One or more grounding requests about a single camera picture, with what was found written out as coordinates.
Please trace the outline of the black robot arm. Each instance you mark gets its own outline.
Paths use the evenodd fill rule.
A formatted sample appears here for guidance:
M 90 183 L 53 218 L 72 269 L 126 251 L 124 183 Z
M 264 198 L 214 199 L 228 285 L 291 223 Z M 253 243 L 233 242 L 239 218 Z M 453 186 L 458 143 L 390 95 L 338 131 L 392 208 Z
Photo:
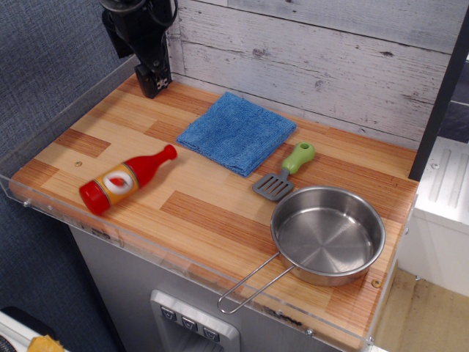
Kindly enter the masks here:
M 134 0 L 100 2 L 102 22 L 119 58 L 136 55 L 140 89 L 154 98 L 171 83 L 166 32 L 176 20 L 177 1 Z

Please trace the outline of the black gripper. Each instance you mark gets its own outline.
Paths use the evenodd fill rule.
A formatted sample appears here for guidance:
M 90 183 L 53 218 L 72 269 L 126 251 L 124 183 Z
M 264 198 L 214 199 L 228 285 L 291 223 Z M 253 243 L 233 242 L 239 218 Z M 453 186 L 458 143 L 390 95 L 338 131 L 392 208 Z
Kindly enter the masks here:
M 136 56 L 141 91 L 154 98 L 170 84 L 164 73 L 164 32 L 172 25 L 172 2 L 103 0 L 100 5 L 102 22 L 117 56 Z

